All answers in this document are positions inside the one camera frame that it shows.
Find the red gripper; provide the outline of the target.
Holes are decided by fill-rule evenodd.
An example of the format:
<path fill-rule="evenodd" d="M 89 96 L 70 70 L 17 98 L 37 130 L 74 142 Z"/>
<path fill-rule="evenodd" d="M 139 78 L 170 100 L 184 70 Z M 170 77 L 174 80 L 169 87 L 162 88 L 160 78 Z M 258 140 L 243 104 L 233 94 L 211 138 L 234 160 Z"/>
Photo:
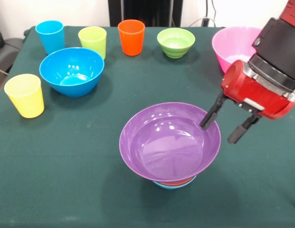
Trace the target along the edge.
<path fill-rule="evenodd" d="M 241 60 L 235 61 L 224 74 L 224 80 L 221 92 L 214 105 L 200 122 L 203 130 L 209 129 L 211 124 L 216 120 L 219 110 L 222 108 L 227 96 L 232 100 L 240 103 L 245 99 L 249 99 L 257 104 L 257 109 L 262 107 L 258 112 L 252 113 L 242 124 L 228 137 L 230 144 L 236 144 L 238 140 L 247 132 L 247 130 L 256 124 L 261 116 L 274 120 L 287 115 L 295 105 L 294 101 L 289 101 L 282 95 L 278 95 L 261 85 L 253 78 L 244 73 L 245 62 Z"/>

